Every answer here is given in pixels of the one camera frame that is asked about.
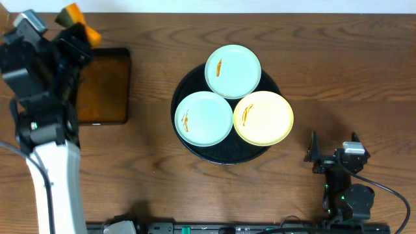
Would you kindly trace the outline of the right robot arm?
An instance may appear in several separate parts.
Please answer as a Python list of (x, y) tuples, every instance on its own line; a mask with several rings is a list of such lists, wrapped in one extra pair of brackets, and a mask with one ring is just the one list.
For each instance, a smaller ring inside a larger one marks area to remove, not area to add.
[(374, 204), (374, 190), (368, 186), (352, 183), (351, 177), (357, 175), (370, 158), (358, 136), (343, 142), (333, 154), (325, 155), (319, 150), (318, 136), (311, 134), (311, 143), (304, 157), (305, 162), (313, 163), (314, 174), (324, 174), (326, 185), (322, 202), (328, 213), (326, 225), (347, 222), (364, 222), (371, 216)]

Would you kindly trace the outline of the orange green sponge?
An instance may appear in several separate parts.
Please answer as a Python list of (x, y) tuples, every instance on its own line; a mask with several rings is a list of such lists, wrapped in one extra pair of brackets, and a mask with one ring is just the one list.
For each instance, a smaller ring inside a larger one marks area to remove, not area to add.
[(80, 23), (84, 26), (88, 41), (92, 47), (98, 47), (101, 43), (101, 35), (87, 25), (84, 14), (76, 3), (72, 3), (63, 8), (55, 18), (55, 22), (65, 28)]

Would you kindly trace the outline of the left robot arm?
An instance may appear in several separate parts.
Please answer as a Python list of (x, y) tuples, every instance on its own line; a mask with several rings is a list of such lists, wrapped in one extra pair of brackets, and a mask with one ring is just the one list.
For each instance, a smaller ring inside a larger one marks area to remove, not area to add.
[(1, 75), (14, 93), (13, 150), (32, 176), (40, 233), (86, 233), (75, 103), (92, 48), (81, 23), (53, 40), (45, 39), (45, 31), (25, 19), (4, 35), (1, 46)]

